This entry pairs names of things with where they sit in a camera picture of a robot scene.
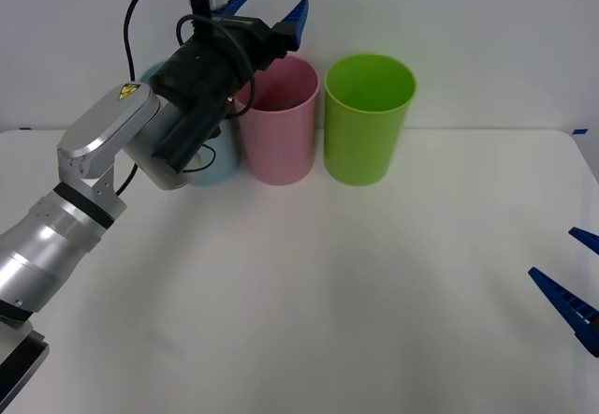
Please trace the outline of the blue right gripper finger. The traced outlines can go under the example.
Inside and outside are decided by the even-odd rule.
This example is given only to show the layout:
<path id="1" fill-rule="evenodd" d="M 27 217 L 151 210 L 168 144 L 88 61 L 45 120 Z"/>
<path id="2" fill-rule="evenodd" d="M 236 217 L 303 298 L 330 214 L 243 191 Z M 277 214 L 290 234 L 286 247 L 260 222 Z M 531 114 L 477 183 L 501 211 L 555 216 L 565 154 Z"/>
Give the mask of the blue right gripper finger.
<path id="1" fill-rule="evenodd" d="M 598 356 L 598 310 L 532 267 L 528 275 L 593 357 Z"/>
<path id="2" fill-rule="evenodd" d="M 568 234 L 588 247 L 593 253 L 599 255 L 599 236 L 584 229 L 571 228 Z"/>

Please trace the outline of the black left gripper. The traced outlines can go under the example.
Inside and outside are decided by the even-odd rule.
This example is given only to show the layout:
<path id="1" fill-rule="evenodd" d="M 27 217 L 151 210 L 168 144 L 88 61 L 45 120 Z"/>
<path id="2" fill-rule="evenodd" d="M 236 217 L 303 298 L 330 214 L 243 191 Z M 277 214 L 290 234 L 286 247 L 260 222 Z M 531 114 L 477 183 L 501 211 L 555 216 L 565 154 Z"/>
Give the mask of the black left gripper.
<path id="1" fill-rule="evenodd" d="M 234 16 L 247 0 L 227 0 L 213 9 L 212 21 L 233 37 L 247 55 L 252 70 L 266 70 L 276 59 L 300 48 L 303 29 L 309 12 L 309 0 L 299 3 L 279 22 L 268 27 L 251 17 Z M 241 53 L 218 29 L 211 42 L 211 73 L 232 72 L 247 75 L 248 69 Z"/>

